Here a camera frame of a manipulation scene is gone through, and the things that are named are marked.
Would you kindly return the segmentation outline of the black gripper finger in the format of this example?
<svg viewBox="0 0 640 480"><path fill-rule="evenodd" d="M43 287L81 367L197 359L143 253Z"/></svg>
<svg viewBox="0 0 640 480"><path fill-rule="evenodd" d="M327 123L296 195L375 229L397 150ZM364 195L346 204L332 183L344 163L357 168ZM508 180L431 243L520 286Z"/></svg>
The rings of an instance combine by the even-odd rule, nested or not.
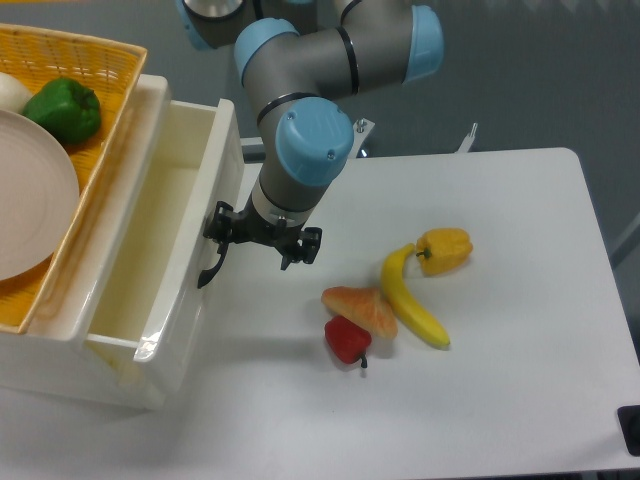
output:
<svg viewBox="0 0 640 480"><path fill-rule="evenodd" d="M218 201L213 217L204 230L204 237L218 245L217 252L223 253L237 240L236 227L240 214L225 201Z"/></svg>
<svg viewBox="0 0 640 480"><path fill-rule="evenodd" d="M322 229L319 227L291 228L279 239L282 256L280 269L285 271L292 263L313 264L320 250Z"/></svg>

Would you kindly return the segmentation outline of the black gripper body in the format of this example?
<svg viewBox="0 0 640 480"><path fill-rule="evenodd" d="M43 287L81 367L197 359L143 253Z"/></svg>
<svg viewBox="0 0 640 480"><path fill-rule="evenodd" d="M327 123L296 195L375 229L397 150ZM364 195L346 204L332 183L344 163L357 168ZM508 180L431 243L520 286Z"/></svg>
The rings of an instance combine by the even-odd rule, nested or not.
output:
<svg viewBox="0 0 640 480"><path fill-rule="evenodd" d="M270 223L252 204L247 204L234 225L234 242L257 243L272 247L281 255L297 255L302 248L300 231L300 227L290 226L285 218Z"/></svg>

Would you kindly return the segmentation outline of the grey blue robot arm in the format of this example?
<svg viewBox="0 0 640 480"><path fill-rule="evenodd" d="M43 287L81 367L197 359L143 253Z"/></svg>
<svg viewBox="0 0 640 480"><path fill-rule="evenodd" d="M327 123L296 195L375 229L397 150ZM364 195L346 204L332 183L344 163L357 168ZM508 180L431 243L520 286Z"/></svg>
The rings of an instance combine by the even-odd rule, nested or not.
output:
<svg viewBox="0 0 640 480"><path fill-rule="evenodd" d="M312 1L180 1L192 42L231 46L265 150L243 209L219 202L204 235L219 255L257 243L282 265L312 263L322 232L308 219L354 146L346 96L435 73L444 57L440 20L410 1L339 1L339 22L319 29Z"/></svg>

